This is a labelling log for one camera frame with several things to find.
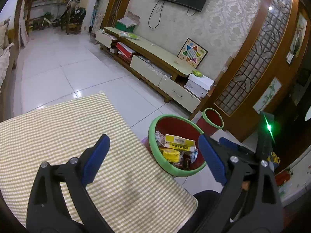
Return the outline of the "yellow medicine box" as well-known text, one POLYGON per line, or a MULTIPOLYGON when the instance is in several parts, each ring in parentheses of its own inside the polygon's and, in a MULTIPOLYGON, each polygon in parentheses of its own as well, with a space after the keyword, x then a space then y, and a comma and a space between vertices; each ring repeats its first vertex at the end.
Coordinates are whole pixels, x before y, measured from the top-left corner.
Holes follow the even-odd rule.
POLYGON ((175 136, 175 135, 165 135, 165 143, 170 144, 170 145, 179 145, 179 146, 184 146, 184 147, 195 147, 196 142, 191 139, 187 138, 182 138, 180 136, 175 136))

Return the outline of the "newspaper ball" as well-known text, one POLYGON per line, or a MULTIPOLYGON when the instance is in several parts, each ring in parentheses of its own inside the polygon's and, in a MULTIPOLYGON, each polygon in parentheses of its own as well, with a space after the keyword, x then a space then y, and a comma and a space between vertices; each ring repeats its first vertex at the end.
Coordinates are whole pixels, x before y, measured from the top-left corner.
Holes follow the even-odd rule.
POLYGON ((158 147, 166 147, 166 137, 160 131, 156 131, 155 139, 158 147))

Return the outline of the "blue white small wrapper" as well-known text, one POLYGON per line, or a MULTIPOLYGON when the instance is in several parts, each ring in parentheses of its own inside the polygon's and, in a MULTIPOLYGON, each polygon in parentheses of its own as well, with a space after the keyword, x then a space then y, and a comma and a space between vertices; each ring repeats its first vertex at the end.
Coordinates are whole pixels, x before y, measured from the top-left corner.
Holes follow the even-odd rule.
POLYGON ((198 157, 198 149, 194 149, 194 151, 192 151, 190 154, 190 160, 191 160, 191 163, 194 163, 198 157))

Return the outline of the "green rimmed red trash bin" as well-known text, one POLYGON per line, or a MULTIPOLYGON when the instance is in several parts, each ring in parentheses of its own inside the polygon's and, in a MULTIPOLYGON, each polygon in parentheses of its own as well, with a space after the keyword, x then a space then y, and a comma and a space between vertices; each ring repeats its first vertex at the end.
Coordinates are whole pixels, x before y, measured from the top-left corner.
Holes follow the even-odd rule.
POLYGON ((163 157, 156 143, 156 131, 159 131, 162 135, 176 135, 197 142, 199 136, 204 133, 199 126, 180 116, 161 115, 154 119, 149 126, 148 141, 144 144, 147 150, 153 155, 153 158, 158 165, 172 176, 189 177, 204 169, 207 163, 205 162, 201 152, 198 153, 197 159, 190 165, 188 170, 179 169, 169 163, 163 157))

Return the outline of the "small red green bin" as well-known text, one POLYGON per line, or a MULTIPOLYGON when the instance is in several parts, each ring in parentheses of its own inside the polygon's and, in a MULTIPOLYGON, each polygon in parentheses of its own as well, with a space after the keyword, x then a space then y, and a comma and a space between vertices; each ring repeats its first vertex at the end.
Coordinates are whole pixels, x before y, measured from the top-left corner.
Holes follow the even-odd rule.
POLYGON ((223 129, 224 121, 221 115, 213 108, 206 108, 196 124, 207 136, 212 136, 218 130, 223 129))

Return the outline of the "wooden lattice door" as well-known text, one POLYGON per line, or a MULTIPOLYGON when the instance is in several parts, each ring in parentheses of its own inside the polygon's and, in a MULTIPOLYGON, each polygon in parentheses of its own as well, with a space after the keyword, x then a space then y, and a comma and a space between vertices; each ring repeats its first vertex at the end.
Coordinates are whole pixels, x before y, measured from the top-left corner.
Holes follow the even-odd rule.
POLYGON ((284 98, 306 52, 310 17, 300 0, 262 0, 241 49, 199 110, 213 108, 240 142, 284 98))

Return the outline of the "white shoe box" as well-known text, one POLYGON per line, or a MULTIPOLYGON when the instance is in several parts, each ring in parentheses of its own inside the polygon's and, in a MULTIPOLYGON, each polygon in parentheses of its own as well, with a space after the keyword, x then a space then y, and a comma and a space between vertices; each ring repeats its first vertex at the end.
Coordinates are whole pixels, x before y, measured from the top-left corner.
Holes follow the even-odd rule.
POLYGON ((198 77, 194 74, 190 74, 184 87, 198 98, 204 98, 211 89, 213 83, 214 81, 205 75, 198 77))

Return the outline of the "checkered yellow tablecloth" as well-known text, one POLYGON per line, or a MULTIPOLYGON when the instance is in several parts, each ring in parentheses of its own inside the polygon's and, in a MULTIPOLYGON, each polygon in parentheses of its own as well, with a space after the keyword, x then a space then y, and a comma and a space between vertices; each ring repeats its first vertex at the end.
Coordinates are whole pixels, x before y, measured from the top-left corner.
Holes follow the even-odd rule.
POLYGON ((101 135, 111 140, 92 201, 114 232, 177 232, 198 207, 166 173, 104 94, 74 99, 1 123, 1 193, 13 215, 26 211, 39 165, 80 156, 101 135))

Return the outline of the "flat yellow packet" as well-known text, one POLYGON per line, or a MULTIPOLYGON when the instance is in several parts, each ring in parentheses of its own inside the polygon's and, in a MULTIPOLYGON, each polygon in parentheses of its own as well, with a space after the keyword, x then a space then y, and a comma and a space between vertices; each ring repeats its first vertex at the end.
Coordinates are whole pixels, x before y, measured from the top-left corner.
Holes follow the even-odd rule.
POLYGON ((194 152, 196 147, 195 146, 186 146, 182 144, 174 144, 174 143, 166 143, 166 148, 175 149, 175 150, 181 150, 181 151, 187 151, 187 152, 194 152))

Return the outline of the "yellow orange snack box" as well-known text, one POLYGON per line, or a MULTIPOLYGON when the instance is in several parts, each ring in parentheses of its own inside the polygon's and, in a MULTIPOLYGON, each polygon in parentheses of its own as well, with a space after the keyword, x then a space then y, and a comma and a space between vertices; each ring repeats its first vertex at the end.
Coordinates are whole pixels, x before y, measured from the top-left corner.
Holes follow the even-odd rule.
POLYGON ((163 149, 163 157, 170 163, 179 163, 180 162, 180 152, 174 149, 163 149))

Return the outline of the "chinese checkers board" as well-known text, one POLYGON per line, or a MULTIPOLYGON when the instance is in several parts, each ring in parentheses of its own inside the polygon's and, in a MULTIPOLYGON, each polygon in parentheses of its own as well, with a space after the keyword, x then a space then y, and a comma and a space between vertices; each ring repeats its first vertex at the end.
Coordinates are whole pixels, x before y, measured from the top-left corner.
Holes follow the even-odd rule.
POLYGON ((207 54, 208 51, 206 49, 188 38, 177 57, 193 68, 197 68, 207 54))

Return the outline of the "long tv cabinet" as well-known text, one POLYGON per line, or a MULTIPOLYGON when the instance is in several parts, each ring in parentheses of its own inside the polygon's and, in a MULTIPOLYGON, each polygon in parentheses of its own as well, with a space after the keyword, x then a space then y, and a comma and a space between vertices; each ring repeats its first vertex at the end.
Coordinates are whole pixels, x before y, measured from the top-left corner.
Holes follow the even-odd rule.
POLYGON ((194 69, 160 46, 140 36, 134 39, 121 37, 120 32, 114 27, 105 27, 96 32, 95 39, 101 44, 101 49, 161 94, 166 103, 173 100, 193 113, 201 99, 184 85, 194 69), (117 42, 124 43, 136 53, 127 58, 116 48, 117 42))

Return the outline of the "red book in cabinet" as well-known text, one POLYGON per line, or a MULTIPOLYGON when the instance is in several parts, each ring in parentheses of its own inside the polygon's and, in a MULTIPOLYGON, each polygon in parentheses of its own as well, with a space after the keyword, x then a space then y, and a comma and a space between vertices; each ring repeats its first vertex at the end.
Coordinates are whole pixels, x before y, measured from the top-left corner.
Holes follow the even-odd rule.
POLYGON ((121 52, 124 56, 126 56, 127 58, 131 58, 133 56, 133 54, 136 53, 135 50, 129 48, 128 46, 126 46, 124 43, 122 42, 117 42, 116 44, 116 48, 119 50, 119 52, 121 52))

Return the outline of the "green open cardboard box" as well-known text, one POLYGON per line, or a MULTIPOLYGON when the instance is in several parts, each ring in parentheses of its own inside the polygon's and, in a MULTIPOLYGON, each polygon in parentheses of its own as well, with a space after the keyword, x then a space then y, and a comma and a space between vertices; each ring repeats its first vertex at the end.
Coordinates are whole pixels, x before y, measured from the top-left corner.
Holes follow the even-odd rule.
POLYGON ((117 20, 115 28, 118 30, 132 33, 136 26, 140 24, 140 17, 130 11, 127 12, 125 17, 117 20))

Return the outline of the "striped beige sofa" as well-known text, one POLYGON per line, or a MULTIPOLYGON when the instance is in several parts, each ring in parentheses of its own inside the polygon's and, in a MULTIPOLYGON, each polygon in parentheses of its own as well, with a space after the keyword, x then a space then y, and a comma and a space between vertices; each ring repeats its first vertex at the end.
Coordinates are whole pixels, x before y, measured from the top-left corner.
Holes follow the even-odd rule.
POLYGON ((5 120, 10 74, 15 66, 14 29, 10 18, 1 21, 1 122, 5 120))

